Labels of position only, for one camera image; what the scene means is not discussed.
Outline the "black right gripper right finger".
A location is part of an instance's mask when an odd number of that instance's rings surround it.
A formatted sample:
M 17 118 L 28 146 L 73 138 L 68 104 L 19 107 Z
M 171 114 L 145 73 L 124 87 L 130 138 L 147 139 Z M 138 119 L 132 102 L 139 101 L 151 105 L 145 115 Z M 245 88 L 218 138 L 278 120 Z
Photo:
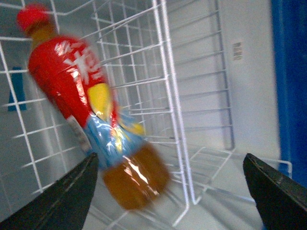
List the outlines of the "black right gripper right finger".
M 268 230 L 307 228 L 307 189 L 251 153 L 243 160 L 248 190 Z

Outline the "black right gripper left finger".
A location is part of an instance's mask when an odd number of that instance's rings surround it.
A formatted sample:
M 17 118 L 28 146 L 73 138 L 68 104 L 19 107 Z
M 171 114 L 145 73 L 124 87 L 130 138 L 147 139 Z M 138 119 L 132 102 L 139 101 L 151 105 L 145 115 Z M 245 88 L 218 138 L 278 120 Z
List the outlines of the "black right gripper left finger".
M 81 230 L 94 196 L 98 156 L 90 154 L 33 201 L 0 223 L 2 230 Z

